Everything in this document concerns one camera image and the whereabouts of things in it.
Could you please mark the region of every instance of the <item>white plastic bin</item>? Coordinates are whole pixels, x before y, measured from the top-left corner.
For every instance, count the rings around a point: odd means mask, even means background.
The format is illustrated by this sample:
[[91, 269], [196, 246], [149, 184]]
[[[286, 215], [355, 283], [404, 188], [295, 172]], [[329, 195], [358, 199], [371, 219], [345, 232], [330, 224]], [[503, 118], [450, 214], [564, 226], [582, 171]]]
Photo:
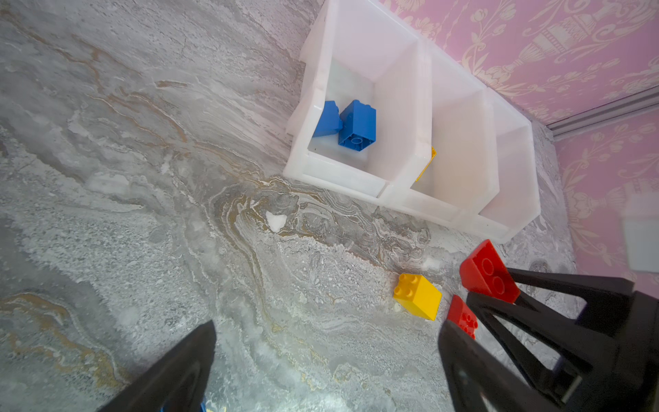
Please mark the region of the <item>white plastic bin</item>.
[[[289, 120], [284, 175], [383, 204], [430, 161], [430, 58], [396, 17], [367, 0], [327, 0], [302, 48], [302, 98]], [[377, 111], [376, 141], [361, 152], [337, 135], [312, 138], [326, 100]]]
[[[376, 0], [326, 0], [301, 60], [285, 176], [498, 242], [540, 213], [529, 121]], [[375, 143], [312, 138], [326, 100], [355, 99]]]

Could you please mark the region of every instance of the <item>red block held by gripper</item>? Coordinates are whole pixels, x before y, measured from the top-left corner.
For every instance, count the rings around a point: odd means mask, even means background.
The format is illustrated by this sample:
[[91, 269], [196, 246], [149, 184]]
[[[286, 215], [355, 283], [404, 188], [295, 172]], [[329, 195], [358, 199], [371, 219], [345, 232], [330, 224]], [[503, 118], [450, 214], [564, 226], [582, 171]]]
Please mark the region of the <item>red block held by gripper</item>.
[[478, 329], [476, 315], [474, 315], [474, 312], [472, 312], [467, 304], [460, 299], [460, 296], [453, 295], [451, 308], [449, 309], [449, 316], [446, 319], [458, 325], [460, 329], [464, 330], [472, 339], [476, 339], [476, 336], [474, 335], [474, 331]]
[[460, 265], [462, 286], [468, 291], [482, 293], [508, 303], [520, 294], [515, 281], [505, 268], [492, 242], [486, 240]]

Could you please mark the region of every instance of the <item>pink wall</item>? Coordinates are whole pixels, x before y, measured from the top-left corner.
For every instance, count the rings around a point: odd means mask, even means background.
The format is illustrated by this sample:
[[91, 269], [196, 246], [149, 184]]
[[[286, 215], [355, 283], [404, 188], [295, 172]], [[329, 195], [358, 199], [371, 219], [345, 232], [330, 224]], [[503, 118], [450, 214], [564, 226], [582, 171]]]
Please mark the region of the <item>pink wall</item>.
[[659, 109], [556, 142], [577, 271], [623, 276], [659, 297], [659, 274], [632, 272], [619, 212], [659, 191]]
[[657, 0], [381, 0], [545, 124], [659, 85]]

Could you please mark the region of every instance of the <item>yellow block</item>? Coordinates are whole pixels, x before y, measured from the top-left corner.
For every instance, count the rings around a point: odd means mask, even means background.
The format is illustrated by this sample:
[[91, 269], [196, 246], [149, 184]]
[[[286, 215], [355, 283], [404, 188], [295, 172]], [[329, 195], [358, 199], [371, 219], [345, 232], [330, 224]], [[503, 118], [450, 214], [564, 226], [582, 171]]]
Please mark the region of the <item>yellow block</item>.
[[417, 182], [418, 182], [419, 179], [421, 179], [421, 176], [423, 176], [423, 173], [426, 173], [426, 169], [428, 169], [428, 166], [430, 166], [430, 164], [432, 163], [432, 160], [435, 158], [435, 156], [437, 156], [437, 152], [435, 152], [435, 148], [432, 147], [432, 146], [431, 146], [430, 148], [432, 149], [432, 155], [430, 156], [430, 161], [429, 161], [428, 164], [426, 165], [426, 168], [423, 169], [423, 171], [421, 172], [421, 174], [416, 178], [416, 181], [417, 181]]
[[398, 279], [393, 298], [411, 314], [435, 320], [442, 292], [421, 275], [402, 274]]

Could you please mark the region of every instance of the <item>blue toy brick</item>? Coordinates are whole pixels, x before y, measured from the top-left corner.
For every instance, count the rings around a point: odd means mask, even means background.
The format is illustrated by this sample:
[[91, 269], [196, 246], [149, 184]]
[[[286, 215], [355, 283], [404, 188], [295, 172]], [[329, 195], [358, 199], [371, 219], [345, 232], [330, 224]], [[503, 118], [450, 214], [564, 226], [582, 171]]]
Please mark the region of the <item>blue toy brick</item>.
[[339, 132], [339, 144], [360, 152], [375, 142], [376, 110], [359, 100], [353, 100], [341, 112], [343, 129]]
[[332, 100], [325, 102], [323, 113], [320, 115], [318, 126], [314, 131], [314, 137], [329, 136], [337, 134], [343, 128], [343, 122], [339, 117], [339, 108]]

